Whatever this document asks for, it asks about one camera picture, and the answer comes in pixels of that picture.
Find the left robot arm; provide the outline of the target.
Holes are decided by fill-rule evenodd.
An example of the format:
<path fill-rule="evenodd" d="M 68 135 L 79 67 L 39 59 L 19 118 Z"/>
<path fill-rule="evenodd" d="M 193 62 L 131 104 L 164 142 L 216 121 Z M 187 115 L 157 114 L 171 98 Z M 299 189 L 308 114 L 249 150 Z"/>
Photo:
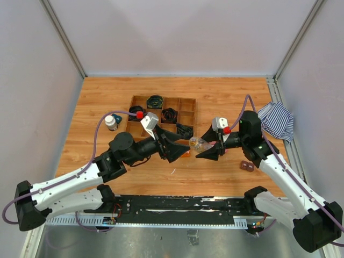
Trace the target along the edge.
<path fill-rule="evenodd" d="M 153 135 L 138 142 L 128 132 L 118 133 L 109 142 L 109 149 L 93 158 L 90 164 L 52 180 L 17 184 L 14 205 L 20 231 L 33 230 L 47 219 L 77 210 L 108 213 L 114 209 L 114 195 L 107 182 L 147 162 L 158 153 L 172 163 L 190 150 L 178 143 L 181 137 L 156 126 Z"/>

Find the pink pill organizer box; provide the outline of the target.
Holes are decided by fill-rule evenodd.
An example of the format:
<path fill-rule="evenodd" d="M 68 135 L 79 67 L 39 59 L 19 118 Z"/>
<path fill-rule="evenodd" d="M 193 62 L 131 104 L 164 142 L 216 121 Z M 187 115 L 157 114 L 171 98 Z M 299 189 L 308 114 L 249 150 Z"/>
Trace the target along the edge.
<path fill-rule="evenodd" d="M 216 144 L 215 141 L 210 142 L 210 145 L 212 145 L 212 146 L 214 146 L 215 144 Z"/>

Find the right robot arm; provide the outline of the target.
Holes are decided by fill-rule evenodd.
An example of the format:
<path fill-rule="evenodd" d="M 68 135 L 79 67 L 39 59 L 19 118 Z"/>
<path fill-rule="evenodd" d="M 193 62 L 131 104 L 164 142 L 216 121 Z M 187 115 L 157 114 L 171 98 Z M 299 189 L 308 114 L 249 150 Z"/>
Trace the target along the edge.
<path fill-rule="evenodd" d="M 327 244 L 337 245 L 336 240 L 343 233 L 342 207 L 337 202 L 327 202 L 291 169 L 279 150 L 264 137 L 256 112 L 242 112 L 238 123 L 239 130 L 233 132 L 225 118 L 214 118 L 201 138 L 215 144 L 197 157 L 217 161 L 226 149 L 241 148 L 245 157 L 287 197 L 281 200 L 266 188 L 255 187 L 245 193 L 244 210 L 250 215 L 270 215 L 291 230 L 298 244 L 309 253 Z"/>

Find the white cap pill bottle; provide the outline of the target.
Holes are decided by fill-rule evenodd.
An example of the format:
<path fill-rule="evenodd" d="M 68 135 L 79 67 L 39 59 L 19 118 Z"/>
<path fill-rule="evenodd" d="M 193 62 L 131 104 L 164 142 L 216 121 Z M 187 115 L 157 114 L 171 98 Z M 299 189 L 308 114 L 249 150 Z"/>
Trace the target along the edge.
<path fill-rule="evenodd" d="M 104 121 L 105 121 L 107 128 L 110 131 L 116 131 L 117 130 L 118 125 L 117 125 L 117 122 L 116 122 L 116 119 L 114 116 L 108 115 L 105 117 Z"/>

